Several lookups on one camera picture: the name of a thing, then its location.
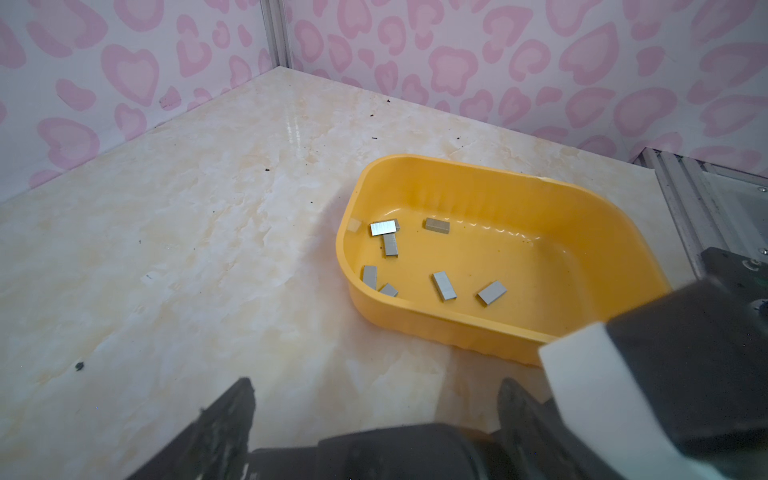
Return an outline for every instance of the metal block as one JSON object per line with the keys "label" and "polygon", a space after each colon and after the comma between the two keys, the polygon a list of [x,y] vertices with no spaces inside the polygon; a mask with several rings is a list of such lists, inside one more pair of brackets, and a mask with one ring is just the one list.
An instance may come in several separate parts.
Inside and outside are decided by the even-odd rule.
{"label": "metal block", "polygon": [[435,218],[428,218],[424,222],[424,228],[433,232],[449,233],[451,231],[451,223],[436,220]]}
{"label": "metal block", "polygon": [[385,286],[383,286],[382,289],[379,290],[379,292],[389,296],[397,296],[397,294],[399,293],[397,290],[395,290],[394,286],[389,285],[388,283]]}
{"label": "metal block", "polygon": [[501,282],[496,280],[494,283],[491,283],[483,290],[480,290],[478,296],[480,297],[480,300],[482,300],[485,305],[488,306],[498,300],[498,298],[505,293],[507,293],[507,289],[504,288]]}
{"label": "metal block", "polygon": [[382,236],[384,241],[384,254],[388,257],[397,257],[397,240],[394,233],[387,233]]}
{"label": "metal block", "polygon": [[456,298],[456,292],[453,290],[451,280],[448,280],[448,275],[445,272],[433,273],[432,281],[435,282],[443,302]]}
{"label": "metal block", "polygon": [[400,230],[400,223],[397,221],[397,219],[371,223],[371,235],[374,237],[387,233],[395,233],[398,230]]}
{"label": "metal block", "polygon": [[365,265],[362,268],[362,282],[376,290],[376,267]]}

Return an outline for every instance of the white marble table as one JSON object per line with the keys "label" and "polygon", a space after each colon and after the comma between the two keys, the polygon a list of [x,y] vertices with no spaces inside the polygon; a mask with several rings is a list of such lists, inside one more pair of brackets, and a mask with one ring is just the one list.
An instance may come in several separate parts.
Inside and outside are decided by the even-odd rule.
{"label": "white marble table", "polygon": [[652,170],[278,68],[0,205],[0,478],[123,477],[240,376],[252,449],[495,429],[505,376],[546,396],[540,370],[349,301],[336,228],[361,170],[404,152],[590,188],[693,279]]}

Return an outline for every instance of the pink heart pattern wallpaper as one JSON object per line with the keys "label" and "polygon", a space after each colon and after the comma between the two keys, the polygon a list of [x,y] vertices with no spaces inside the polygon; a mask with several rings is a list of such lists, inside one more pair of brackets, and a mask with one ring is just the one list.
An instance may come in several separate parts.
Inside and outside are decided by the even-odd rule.
{"label": "pink heart pattern wallpaper", "polygon": [[259,0],[0,2],[0,201],[271,68]]}
{"label": "pink heart pattern wallpaper", "polygon": [[768,2],[285,0],[293,67],[621,161],[768,176]]}

